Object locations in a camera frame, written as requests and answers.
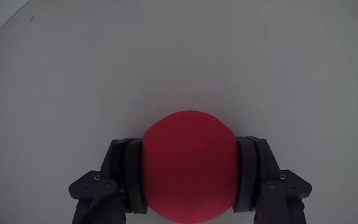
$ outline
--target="white background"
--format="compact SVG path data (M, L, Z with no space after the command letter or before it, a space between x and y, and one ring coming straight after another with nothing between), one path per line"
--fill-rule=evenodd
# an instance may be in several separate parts
M332 0L28 3L0 31L0 223L71 223L111 139L180 110L266 138L308 223L358 223L358 1Z

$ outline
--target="ball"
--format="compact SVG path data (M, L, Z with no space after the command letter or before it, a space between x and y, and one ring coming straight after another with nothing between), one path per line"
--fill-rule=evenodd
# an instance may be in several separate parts
M239 181L236 137L199 111L171 114L144 135L142 185L148 206L168 220L212 220L234 203Z

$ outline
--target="white table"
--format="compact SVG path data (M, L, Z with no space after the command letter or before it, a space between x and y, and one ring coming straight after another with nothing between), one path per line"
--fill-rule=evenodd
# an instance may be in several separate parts
M308 223L358 223L358 1L323 0L28 3L0 31L0 223L71 223L110 140L180 110L266 138Z

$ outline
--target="red ball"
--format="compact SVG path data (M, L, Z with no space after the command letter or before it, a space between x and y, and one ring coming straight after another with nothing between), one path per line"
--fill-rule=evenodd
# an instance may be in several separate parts
M236 137L207 113L171 114L145 133L142 170L144 196L152 210L178 223L212 220L236 198Z

